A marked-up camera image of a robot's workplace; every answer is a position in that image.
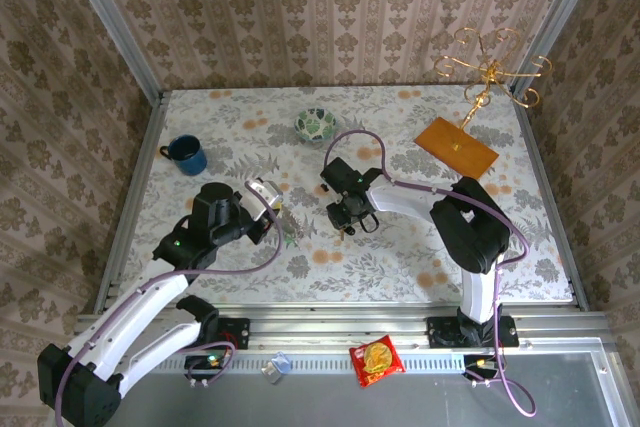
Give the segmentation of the leaf pattern ceramic bowl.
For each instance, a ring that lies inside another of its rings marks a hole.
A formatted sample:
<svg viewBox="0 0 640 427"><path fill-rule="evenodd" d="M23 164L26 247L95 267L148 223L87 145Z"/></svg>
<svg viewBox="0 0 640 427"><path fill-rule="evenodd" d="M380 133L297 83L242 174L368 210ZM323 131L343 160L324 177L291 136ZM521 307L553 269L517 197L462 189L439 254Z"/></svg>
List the leaf pattern ceramic bowl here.
<svg viewBox="0 0 640 427"><path fill-rule="evenodd" d="M336 116L326 108L309 108L298 113L294 120L295 133L305 142L324 142L337 129Z"/></svg>

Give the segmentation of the floral tablecloth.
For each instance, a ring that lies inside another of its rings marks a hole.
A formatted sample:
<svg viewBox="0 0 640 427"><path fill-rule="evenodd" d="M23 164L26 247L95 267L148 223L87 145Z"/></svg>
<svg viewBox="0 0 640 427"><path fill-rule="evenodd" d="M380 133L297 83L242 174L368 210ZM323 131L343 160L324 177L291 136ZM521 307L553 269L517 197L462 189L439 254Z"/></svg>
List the floral tablecloth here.
<svg viewBox="0 0 640 427"><path fill-rule="evenodd" d="M305 142L295 133L294 120L309 108L336 116L332 138ZM320 173L325 158L340 157L359 171L385 166L394 178L448 188L456 172L415 139L436 117L456 121L467 108L462 88L452 85L173 92L159 141L191 134L208 165L189 177L155 157L122 284L137 277L159 241L191 211L204 184L241 189L258 177L283 191L282 230L271 231L259 245L241 239L223 247L214 274L198 278L193 294L216 305L458 303L461 271L432 223L381 213L375 232L359 226L341 242L326 213L335 196L323 189ZM298 248L285 247L286 234Z"/></svg>

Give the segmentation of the dark blue enamel mug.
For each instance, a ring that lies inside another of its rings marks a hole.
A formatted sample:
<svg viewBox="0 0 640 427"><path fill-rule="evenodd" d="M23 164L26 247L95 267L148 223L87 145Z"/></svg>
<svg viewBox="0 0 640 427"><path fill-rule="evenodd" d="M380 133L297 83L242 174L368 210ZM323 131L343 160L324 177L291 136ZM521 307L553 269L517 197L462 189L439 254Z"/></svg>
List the dark blue enamel mug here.
<svg viewBox="0 0 640 427"><path fill-rule="evenodd" d="M180 135L168 145L161 146L159 153L187 176L201 174L208 164L200 140L189 134Z"/></svg>

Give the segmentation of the red snack packet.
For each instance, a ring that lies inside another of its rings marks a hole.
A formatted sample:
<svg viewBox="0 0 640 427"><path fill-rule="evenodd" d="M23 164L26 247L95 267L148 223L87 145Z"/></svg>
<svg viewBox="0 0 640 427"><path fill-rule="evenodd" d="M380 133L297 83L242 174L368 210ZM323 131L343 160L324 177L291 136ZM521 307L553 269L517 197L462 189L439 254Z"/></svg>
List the red snack packet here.
<svg viewBox="0 0 640 427"><path fill-rule="evenodd" d="M349 349L352 365L361 388L406 369L389 335Z"/></svg>

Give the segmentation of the small blue silver packet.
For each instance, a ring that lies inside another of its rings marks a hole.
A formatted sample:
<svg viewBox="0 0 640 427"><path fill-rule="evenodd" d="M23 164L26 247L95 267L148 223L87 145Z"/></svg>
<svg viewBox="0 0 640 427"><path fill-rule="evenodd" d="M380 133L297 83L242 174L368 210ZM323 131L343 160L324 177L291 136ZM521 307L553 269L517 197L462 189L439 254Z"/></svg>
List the small blue silver packet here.
<svg viewBox="0 0 640 427"><path fill-rule="evenodd" d="M275 385L290 374L292 369L289 357L283 352L278 352L261 368L261 373L271 385Z"/></svg>

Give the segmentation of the black controller board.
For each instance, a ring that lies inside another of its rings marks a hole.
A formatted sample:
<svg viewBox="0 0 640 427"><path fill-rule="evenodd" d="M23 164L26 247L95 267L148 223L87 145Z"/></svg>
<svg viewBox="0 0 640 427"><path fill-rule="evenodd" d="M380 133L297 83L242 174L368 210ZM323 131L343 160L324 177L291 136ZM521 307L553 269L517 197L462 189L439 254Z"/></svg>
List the black controller board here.
<svg viewBox="0 0 640 427"><path fill-rule="evenodd" d="M185 377L192 387L208 387L220 376L231 357L230 353L187 356L184 362Z"/></svg>
<svg viewBox="0 0 640 427"><path fill-rule="evenodd" d="M498 360L504 361L502 356L465 354L463 375L470 381L493 381L499 379Z"/></svg>

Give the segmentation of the grey metal sheet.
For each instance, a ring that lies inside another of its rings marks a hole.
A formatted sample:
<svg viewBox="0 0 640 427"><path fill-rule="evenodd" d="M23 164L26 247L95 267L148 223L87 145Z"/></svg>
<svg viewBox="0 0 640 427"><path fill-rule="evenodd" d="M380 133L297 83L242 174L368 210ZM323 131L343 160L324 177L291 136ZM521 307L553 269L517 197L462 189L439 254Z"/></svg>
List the grey metal sheet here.
<svg viewBox="0 0 640 427"><path fill-rule="evenodd" d="M640 427L636 412L618 412L615 390L602 384L591 356L515 355L500 382L462 374L393 374L368 388L354 372L291 373L271 384L261 372L228 372L209 387L177 374L152 374L117 407L99 406L88 422L65 427Z"/></svg>

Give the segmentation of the aluminium table edge rail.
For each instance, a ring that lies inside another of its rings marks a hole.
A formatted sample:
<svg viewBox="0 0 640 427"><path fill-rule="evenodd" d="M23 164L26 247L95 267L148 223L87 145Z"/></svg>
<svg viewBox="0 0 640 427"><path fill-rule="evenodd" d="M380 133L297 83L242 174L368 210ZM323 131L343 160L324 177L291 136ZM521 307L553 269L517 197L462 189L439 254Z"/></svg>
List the aluminium table edge rail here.
<svg viewBox="0 0 640 427"><path fill-rule="evenodd" d="M581 311L589 311L589 301L581 282L580 273L577 268L573 253L571 251L566 231L562 224L561 216L555 202L551 185L549 183L548 176L546 174L528 116L525 112L525 109L517 105L514 105L514 112L518 120L521 134L524 139L529 159L532 164L532 169L537 180L538 188L540 190L542 201L544 203L545 210L549 219L551 231L556 241L556 247L558 249L562 267L564 269L565 275L567 276L568 284L571 287L573 295L572 304L579 308Z"/></svg>
<svg viewBox="0 0 640 427"><path fill-rule="evenodd" d="M126 267L137 218L144 198L149 173L155 158L155 152L158 148L171 94L171 91L161 93L157 105L152 109L131 182L127 190L103 278L94 303L94 314L101 314L104 311L109 302L109 292L112 286L119 280L122 271Z"/></svg>

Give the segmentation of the aluminium mounting rail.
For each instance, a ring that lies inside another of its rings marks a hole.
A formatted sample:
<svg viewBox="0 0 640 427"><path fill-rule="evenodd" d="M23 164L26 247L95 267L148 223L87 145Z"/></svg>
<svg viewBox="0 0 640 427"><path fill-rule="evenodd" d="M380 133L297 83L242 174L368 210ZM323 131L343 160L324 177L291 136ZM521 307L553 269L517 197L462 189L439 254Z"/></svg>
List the aluminium mounting rail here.
<svg viewBox="0 0 640 427"><path fill-rule="evenodd" d="M250 320L250 351L293 353L336 353L384 334L402 352L424 351L429 347L427 320L456 313L452 305L393 303L285 302L217 308L223 317ZM521 352L614 343L604 314L574 305L507 305L503 313L514 319Z"/></svg>

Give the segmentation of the aluminium frame post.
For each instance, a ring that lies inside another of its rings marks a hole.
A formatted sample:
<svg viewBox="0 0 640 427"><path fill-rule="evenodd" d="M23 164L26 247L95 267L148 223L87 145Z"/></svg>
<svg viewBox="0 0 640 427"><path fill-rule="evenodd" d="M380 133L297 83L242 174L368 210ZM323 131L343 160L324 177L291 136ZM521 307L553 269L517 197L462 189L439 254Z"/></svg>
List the aluminium frame post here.
<svg viewBox="0 0 640 427"><path fill-rule="evenodd" d="M553 0L538 32L534 35L533 41L526 50L525 57L520 64L518 72L520 74L533 73L532 60L536 60L539 55L551 59L549 53L554 43L558 39L566 22L575 9L579 0Z"/></svg>
<svg viewBox="0 0 640 427"><path fill-rule="evenodd" d="M156 107L162 88L115 0L89 0L149 103Z"/></svg>

